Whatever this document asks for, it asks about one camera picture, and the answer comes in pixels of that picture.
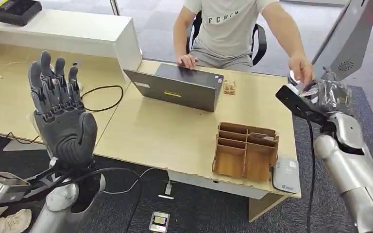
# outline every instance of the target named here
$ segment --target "person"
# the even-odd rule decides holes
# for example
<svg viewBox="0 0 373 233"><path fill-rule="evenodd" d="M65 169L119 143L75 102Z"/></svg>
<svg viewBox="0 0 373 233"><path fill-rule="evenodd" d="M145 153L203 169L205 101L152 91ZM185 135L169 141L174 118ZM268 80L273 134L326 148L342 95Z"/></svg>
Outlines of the person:
<svg viewBox="0 0 373 233"><path fill-rule="evenodd" d="M200 11L203 24L187 54L187 28ZM252 30L259 13L288 54L295 78L308 84L313 78L312 64L305 56L295 21L278 0L185 0L173 27L177 64L249 71L253 66L249 56Z"/></svg>
<svg viewBox="0 0 373 233"><path fill-rule="evenodd" d="M0 208L0 216L8 207ZM0 217L0 233L21 233L25 231L32 220L32 212L29 209L22 209L14 215Z"/></svg>

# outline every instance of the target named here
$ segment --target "small wooden object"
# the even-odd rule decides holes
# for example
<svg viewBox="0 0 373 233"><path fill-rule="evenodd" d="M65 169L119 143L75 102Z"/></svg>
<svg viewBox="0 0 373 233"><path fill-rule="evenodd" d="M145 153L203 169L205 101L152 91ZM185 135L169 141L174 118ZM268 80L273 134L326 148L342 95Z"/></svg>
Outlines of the small wooden object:
<svg viewBox="0 0 373 233"><path fill-rule="evenodd" d="M224 94L235 95L235 82L234 81L224 81Z"/></svg>
<svg viewBox="0 0 373 233"><path fill-rule="evenodd" d="M275 130L221 122L212 171L221 175L266 182L277 161Z"/></svg>

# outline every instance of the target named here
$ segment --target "man's arm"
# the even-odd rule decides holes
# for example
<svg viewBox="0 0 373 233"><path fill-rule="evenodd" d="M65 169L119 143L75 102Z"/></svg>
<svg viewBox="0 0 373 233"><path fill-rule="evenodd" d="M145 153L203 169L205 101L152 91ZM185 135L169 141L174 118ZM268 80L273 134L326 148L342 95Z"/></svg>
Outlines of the man's arm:
<svg viewBox="0 0 373 233"><path fill-rule="evenodd" d="M301 80L304 85L308 84L313 78L312 64L305 56L300 32L295 21L278 2L266 6L262 16L281 47L287 52L288 66L294 71L295 78Z"/></svg>
<svg viewBox="0 0 373 233"><path fill-rule="evenodd" d="M182 7L178 18L173 26L173 43L177 64L186 68L196 66L196 59L187 54L187 28L192 24L195 18L195 13L190 11L185 6Z"/></svg>

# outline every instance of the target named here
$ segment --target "black chair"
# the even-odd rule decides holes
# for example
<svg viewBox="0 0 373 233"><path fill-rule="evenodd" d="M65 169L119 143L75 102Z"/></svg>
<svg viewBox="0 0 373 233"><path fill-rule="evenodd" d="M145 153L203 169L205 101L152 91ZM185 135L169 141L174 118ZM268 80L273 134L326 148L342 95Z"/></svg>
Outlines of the black chair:
<svg viewBox="0 0 373 233"><path fill-rule="evenodd" d="M195 38L197 38L199 30L201 28L202 24L202 12L200 11L196 17L195 20L192 22L192 24L187 28L187 35L189 37L186 39L186 53L189 53L190 47L189 43L191 41L191 47L194 44ZM265 36L265 30L263 27L261 27L259 24L255 24L255 27L252 31L252 44L251 44L251 58L253 57L253 51L254 51L254 35L255 32L258 31L258 52L256 53L255 57L252 60L253 66L255 66L265 55L265 52L267 51L267 38Z"/></svg>

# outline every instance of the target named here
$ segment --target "metal pole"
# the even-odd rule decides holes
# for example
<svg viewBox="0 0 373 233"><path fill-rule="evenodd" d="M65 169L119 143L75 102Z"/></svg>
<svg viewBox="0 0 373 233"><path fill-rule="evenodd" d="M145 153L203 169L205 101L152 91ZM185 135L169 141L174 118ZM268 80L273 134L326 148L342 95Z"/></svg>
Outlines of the metal pole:
<svg viewBox="0 0 373 233"><path fill-rule="evenodd" d="M111 2L112 11L114 12L114 15L119 16L119 8L117 0L109 0Z"/></svg>

